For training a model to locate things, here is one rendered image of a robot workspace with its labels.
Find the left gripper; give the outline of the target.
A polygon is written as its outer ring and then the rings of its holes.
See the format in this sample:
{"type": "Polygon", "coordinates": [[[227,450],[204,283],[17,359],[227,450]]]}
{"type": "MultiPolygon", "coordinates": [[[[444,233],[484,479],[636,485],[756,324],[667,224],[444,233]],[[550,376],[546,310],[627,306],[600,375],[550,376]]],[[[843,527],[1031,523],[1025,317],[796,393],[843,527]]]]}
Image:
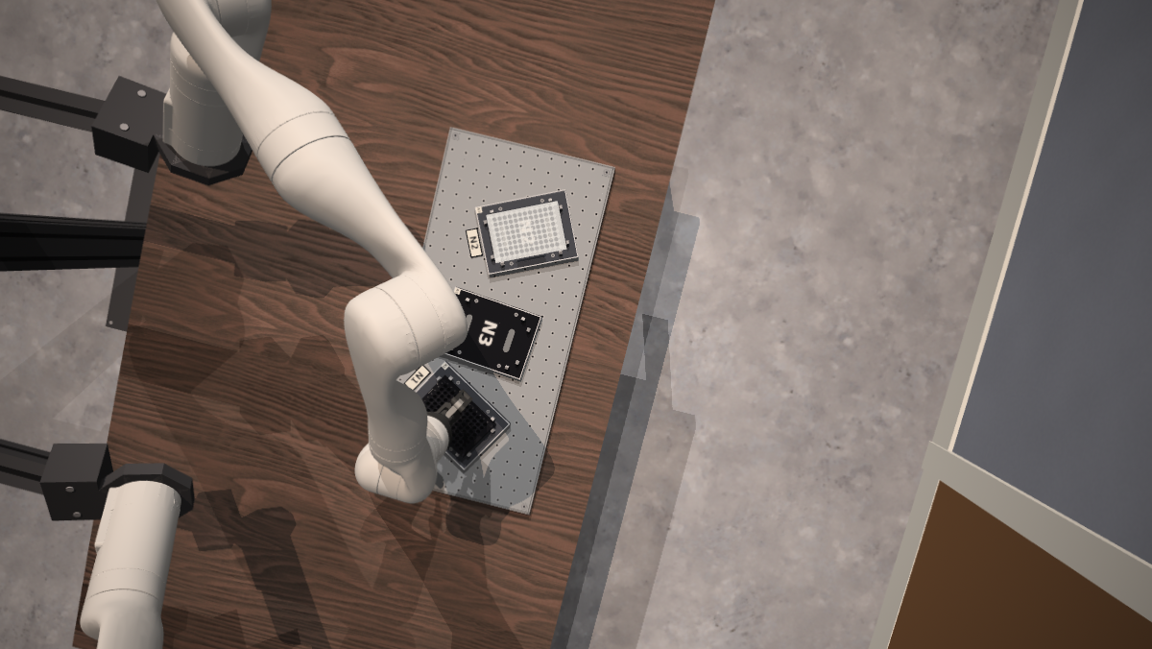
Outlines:
{"type": "Polygon", "coordinates": [[[467,391],[462,388],[462,391],[458,391],[457,397],[453,397],[450,399],[450,403],[453,403],[453,406],[450,406],[449,402],[446,402],[439,410],[427,412],[427,416],[433,416],[433,418],[441,421],[444,427],[447,427],[447,433],[449,437],[447,450],[449,448],[450,442],[453,442],[453,430],[450,430],[450,427],[453,427],[453,423],[460,418],[460,413],[462,410],[465,412],[468,403],[471,402],[472,397],[470,397],[467,391]]]}

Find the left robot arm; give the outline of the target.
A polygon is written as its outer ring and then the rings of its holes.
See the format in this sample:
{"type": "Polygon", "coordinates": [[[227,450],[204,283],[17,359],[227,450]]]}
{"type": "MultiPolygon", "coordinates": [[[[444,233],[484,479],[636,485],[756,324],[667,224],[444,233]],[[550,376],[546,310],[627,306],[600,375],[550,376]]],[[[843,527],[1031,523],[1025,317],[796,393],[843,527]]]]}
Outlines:
{"type": "Polygon", "coordinates": [[[423,501],[433,492],[449,437],[441,421],[427,416],[419,393],[397,378],[467,340],[465,309],[329,106],[259,62],[272,0],[156,1],[174,31],[162,142],[189,163],[217,166],[238,154],[247,136],[281,199],[355,241],[391,274],[344,310],[367,403],[369,443],[355,477],[367,492],[423,501]]]}

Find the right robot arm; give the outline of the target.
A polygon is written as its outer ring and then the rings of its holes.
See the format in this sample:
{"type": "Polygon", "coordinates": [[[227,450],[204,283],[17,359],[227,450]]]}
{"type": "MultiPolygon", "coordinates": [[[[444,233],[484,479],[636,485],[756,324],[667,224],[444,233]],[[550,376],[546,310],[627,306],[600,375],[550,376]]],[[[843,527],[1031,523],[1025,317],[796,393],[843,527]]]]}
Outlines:
{"type": "Polygon", "coordinates": [[[97,649],[162,649],[162,601],[180,504],[177,490],[156,481],[109,488],[79,620],[97,649]]]}

